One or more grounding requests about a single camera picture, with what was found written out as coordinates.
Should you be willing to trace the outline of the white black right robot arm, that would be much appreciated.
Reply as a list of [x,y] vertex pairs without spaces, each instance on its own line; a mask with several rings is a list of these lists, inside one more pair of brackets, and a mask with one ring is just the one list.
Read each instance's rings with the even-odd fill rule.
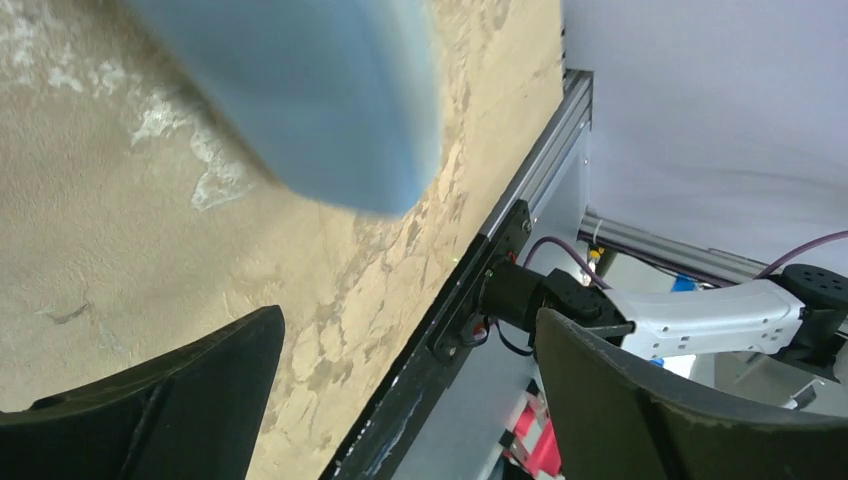
[[847,318],[847,279],[793,264],[730,287],[645,294],[505,262],[487,276],[478,303],[482,315],[528,333],[542,308],[644,359],[749,352],[830,377],[846,343],[839,329]]

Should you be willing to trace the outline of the light blue glasses case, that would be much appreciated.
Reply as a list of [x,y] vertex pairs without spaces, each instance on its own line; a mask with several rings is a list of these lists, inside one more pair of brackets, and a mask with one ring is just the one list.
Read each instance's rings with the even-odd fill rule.
[[135,1],[143,26],[266,168],[303,196],[401,216],[439,169],[424,1]]

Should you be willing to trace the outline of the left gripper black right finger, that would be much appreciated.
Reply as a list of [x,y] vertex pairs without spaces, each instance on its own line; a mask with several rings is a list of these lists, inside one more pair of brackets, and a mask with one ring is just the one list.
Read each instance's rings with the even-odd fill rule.
[[700,385],[550,309],[537,360],[568,479],[843,479],[847,422]]

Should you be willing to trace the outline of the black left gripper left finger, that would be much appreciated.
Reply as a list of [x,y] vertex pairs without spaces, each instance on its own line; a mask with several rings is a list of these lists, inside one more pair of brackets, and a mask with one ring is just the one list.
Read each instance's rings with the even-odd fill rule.
[[278,306],[1,416],[5,479],[242,479],[278,368]]

